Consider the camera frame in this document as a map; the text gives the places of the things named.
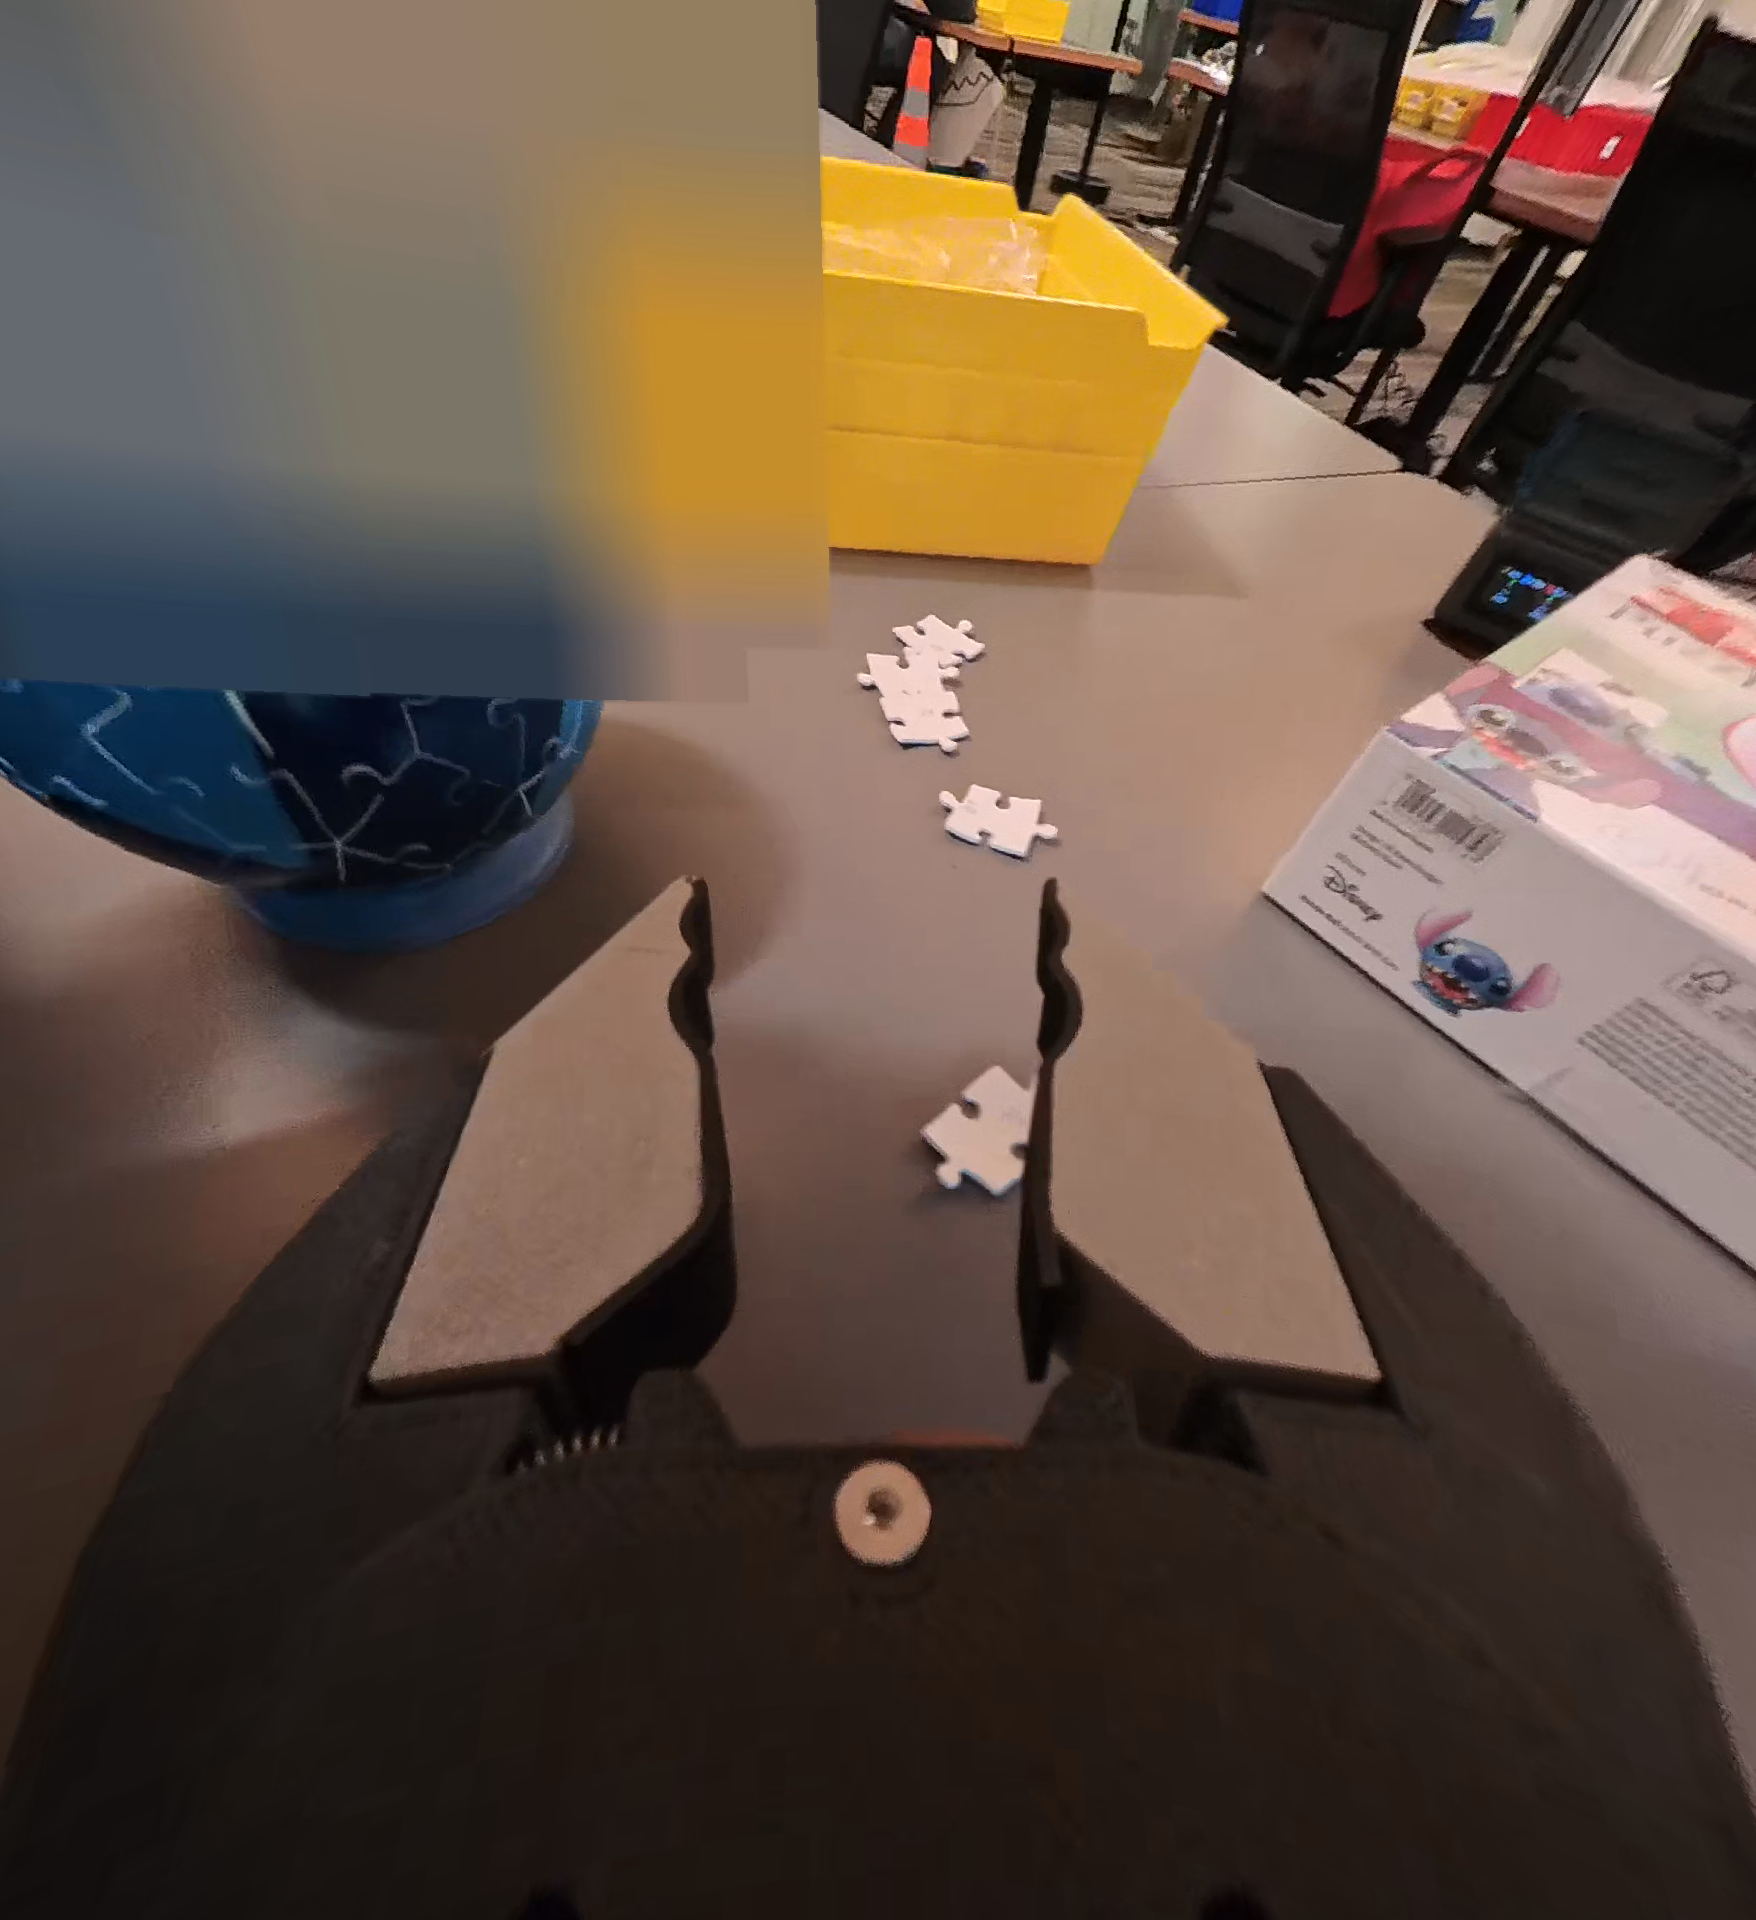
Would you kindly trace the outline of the black office chair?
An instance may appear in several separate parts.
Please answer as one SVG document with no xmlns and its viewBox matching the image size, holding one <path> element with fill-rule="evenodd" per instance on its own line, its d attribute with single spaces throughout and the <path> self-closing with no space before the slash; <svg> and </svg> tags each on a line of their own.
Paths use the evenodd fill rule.
<svg viewBox="0 0 1756 1920">
<path fill-rule="evenodd" d="M 1224 315 L 1215 345 L 1289 391 L 1332 379 L 1357 323 L 1332 303 L 1385 156 L 1418 2 L 1250 2 L 1171 271 Z"/>
<path fill-rule="evenodd" d="M 1756 38 L 1693 35 L 1601 231 L 1441 481 L 1511 499 L 1575 414 L 1685 443 L 1756 434 Z"/>
</svg>

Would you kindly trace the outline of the red storage bin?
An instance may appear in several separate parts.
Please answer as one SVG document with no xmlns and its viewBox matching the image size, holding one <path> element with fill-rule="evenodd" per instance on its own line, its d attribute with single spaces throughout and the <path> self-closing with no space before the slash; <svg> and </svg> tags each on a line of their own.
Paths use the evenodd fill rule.
<svg viewBox="0 0 1756 1920">
<path fill-rule="evenodd" d="M 1624 178 L 1639 154 L 1653 115 L 1637 107 L 1586 102 L 1564 115 L 1537 101 L 1508 145 L 1508 156 L 1550 173 Z"/>
</svg>

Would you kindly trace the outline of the blue puzzle ball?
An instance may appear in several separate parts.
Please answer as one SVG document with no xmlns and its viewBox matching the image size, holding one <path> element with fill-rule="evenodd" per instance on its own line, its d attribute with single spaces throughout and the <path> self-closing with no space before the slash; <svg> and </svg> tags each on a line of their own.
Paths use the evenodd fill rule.
<svg viewBox="0 0 1756 1920">
<path fill-rule="evenodd" d="M 0 679 L 0 779 L 152 860 L 248 892 L 460 871 L 550 814 L 602 702 Z"/>
</svg>

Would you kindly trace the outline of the clear plastic bag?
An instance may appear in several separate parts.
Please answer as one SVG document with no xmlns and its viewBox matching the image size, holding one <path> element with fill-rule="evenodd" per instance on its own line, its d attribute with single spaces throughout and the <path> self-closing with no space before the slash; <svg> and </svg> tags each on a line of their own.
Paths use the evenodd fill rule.
<svg viewBox="0 0 1756 1920">
<path fill-rule="evenodd" d="M 1047 231 L 1020 219 L 823 219 L 822 233 L 829 273 L 970 294 L 1036 299 L 1050 258 Z"/>
</svg>

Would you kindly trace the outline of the cartoon print puzzle box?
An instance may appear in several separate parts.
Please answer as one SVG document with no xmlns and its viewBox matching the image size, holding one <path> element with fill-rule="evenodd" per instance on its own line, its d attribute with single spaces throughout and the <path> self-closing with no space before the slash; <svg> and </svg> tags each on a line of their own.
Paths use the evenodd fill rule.
<svg viewBox="0 0 1756 1920">
<path fill-rule="evenodd" d="M 1637 556 L 1375 731 L 1264 899 L 1756 1277 L 1756 602 Z"/>
</svg>

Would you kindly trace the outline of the wooden table black legs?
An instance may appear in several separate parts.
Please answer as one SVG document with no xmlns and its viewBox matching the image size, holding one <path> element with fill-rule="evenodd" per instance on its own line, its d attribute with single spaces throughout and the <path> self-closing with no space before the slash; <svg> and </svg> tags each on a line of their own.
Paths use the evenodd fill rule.
<svg viewBox="0 0 1756 1920">
<path fill-rule="evenodd" d="M 1092 101 L 1094 126 L 1084 149 L 1081 173 L 1090 169 L 1101 115 L 1111 98 L 1116 78 L 1142 73 L 1142 60 L 1124 52 L 1104 52 L 1078 46 L 1070 39 L 1047 41 L 1007 33 L 988 23 L 950 19 L 926 9 L 919 2 L 889 2 L 888 12 L 903 17 L 914 30 L 946 35 L 976 51 L 994 71 L 1008 78 L 1019 74 L 1029 83 L 1029 98 L 1013 189 L 1020 210 L 1031 210 L 1042 173 L 1044 146 L 1052 109 L 1059 97 Z"/>
</svg>

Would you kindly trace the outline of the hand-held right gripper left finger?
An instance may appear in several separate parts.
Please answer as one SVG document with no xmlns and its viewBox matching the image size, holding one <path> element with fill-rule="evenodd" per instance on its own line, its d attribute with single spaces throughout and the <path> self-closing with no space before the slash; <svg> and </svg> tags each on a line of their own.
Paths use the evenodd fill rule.
<svg viewBox="0 0 1756 1920">
<path fill-rule="evenodd" d="M 713 1348 L 736 1259 L 710 905 L 673 878 L 490 1048 L 374 1389 L 626 1393 Z"/>
</svg>

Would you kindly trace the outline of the black device with display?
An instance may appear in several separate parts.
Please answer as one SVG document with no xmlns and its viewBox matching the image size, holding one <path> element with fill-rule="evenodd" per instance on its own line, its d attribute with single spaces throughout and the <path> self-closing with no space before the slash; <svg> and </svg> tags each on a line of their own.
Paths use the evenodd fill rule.
<svg viewBox="0 0 1756 1920">
<path fill-rule="evenodd" d="M 1454 653 L 1484 659 L 1629 558 L 1681 552 L 1742 470 L 1727 440 L 1575 412 L 1525 468 L 1425 627 Z"/>
</svg>

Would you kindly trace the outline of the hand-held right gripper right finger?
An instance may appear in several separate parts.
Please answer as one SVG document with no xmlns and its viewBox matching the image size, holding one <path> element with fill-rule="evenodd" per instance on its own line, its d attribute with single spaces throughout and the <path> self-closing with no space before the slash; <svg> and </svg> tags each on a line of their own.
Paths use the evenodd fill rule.
<svg viewBox="0 0 1756 1920">
<path fill-rule="evenodd" d="M 1122 1379 L 1144 1419 L 1235 1387 L 1359 1404 L 1384 1386 L 1271 1078 L 1202 998 L 1078 913 L 1036 908 L 1035 1105 L 1016 1328 Z"/>
</svg>

